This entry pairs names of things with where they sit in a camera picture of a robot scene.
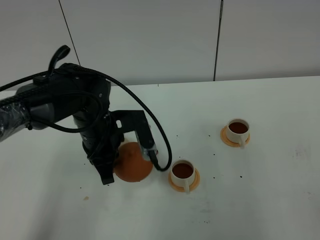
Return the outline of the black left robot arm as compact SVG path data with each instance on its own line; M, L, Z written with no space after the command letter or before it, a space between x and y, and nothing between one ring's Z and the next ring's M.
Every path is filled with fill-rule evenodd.
M39 73L25 80L32 83L0 101L1 141L24 128L80 134L82 147L103 185L113 183L118 147L124 140L117 112L109 110L113 78L65 63L49 75Z

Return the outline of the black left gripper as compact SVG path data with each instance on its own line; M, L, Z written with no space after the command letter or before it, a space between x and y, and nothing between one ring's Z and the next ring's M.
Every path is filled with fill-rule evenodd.
M105 113L95 126L82 131L80 136L87 159L99 173L102 184L113 183L118 148L124 141L124 134L118 129L113 113Z

